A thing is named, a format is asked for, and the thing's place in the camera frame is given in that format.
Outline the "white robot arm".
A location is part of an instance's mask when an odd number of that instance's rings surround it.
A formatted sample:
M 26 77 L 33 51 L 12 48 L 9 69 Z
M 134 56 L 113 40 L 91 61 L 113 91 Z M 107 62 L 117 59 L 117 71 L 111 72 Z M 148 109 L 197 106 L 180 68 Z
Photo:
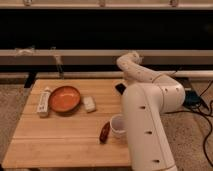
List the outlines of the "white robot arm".
M 120 56 L 116 63 L 126 75 L 121 107 L 133 171 L 178 171 L 160 115 L 183 104 L 184 87 L 141 66 L 137 52 Z

